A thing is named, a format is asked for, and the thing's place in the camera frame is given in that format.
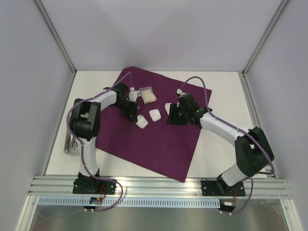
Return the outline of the white gauze pad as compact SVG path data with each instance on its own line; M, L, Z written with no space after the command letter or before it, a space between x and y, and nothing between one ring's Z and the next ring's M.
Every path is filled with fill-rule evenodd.
M149 115L153 122L156 122L161 119L161 114L158 109L153 109L149 111Z
M171 103L165 103L165 110L166 110L167 115L169 115L170 113L170 106L171 106Z
M137 122L135 123L139 128L144 129L148 125L148 121L143 115L137 116Z

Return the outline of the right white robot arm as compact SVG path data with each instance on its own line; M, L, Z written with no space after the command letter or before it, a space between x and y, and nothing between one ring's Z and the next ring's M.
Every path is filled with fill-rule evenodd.
M235 148L236 163L216 178L213 190L227 195L236 186L241 186L244 179L272 165L274 154L261 128L236 126L219 118L209 107L200 107L190 93L178 90L176 95L178 103L170 105L168 124L195 125L220 136Z

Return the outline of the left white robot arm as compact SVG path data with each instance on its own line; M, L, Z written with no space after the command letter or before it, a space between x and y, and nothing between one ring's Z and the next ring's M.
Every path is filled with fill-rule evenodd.
M130 101L127 93L128 86L119 82L89 100L74 101L67 117L68 131L79 142L80 169L74 181L74 194L115 194L116 181L100 177L95 143L101 127L101 111L108 106L114 105L125 118L137 122L138 103Z

